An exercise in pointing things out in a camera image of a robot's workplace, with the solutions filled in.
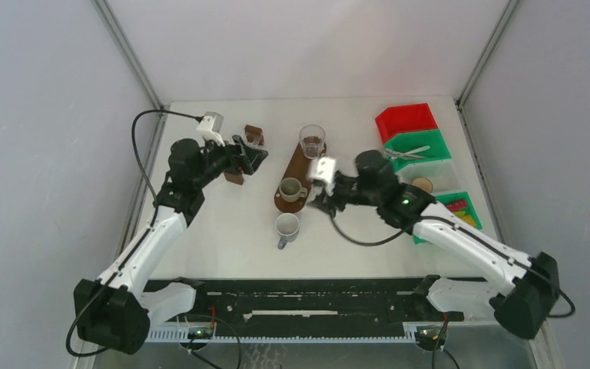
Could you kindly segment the grey ceramic cup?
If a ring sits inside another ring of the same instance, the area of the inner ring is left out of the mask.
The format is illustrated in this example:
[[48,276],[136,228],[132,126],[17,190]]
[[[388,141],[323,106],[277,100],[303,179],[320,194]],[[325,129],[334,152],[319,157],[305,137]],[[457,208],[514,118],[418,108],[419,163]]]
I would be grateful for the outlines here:
[[285,202],[294,203],[307,198],[308,190],[297,178],[284,178],[278,188],[280,198]]

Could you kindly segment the clear glass tumbler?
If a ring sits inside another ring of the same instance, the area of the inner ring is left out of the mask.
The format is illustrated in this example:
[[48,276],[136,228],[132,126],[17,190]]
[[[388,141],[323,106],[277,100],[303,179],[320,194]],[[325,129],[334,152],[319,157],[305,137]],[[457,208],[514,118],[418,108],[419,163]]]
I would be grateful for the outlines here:
[[326,132],[319,125],[306,125],[299,133],[300,147],[306,158],[314,159],[322,155],[325,148]]

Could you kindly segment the orange ceramic cup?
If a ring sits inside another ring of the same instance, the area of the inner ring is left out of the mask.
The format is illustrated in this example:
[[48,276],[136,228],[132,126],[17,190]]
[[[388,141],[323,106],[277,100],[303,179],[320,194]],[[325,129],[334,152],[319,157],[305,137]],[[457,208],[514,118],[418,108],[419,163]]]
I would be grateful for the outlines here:
[[428,178],[425,178],[425,177],[414,178],[411,181],[411,184],[413,186],[416,186],[419,189],[425,191],[426,193],[429,193],[429,194],[431,194],[434,189],[433,183]]

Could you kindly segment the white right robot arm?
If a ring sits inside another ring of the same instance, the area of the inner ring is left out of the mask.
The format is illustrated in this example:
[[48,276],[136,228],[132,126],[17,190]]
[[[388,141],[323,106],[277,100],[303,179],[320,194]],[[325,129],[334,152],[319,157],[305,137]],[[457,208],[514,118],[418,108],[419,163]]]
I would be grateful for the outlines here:
[[423,189],[401,182],[377,150],[355,158],[357,175],[345,175],[329,156],[310,162],[307,177],[320,193],[310,206],[331,220],[346,206],[376,209],[400,234],[422,238],[477,268],[484,281],[454,281],[438,275],[413,298],[416,315],[432,320],[441,312],[492,317],[509,333],[532,340],[548,319],[571,317],[575,303],[561,289],[559,266],[549,254],[531,256],[505,245],[453,214]]

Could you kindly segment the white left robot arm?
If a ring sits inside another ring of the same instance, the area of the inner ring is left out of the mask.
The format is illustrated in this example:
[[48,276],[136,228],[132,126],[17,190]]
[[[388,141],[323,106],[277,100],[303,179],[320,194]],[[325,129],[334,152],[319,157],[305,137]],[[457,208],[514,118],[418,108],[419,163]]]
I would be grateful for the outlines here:
[[77,335],[98,345],[99,353],[134,354],[159,324],[180,314],[192,321],[204,318],[210,302],[184,278],[154,292],[146,292],[145,287],[164,254],[201,209],[204,188],[224,173],[253,175],[268,155],[263,148],[247,145],[239,135],[231,143],[207,140],[199,145],[191,138],[173,143],[147,225],[98,278],[76,285],[76,318],[68,329],[67,352],[80,357],[71,347]]

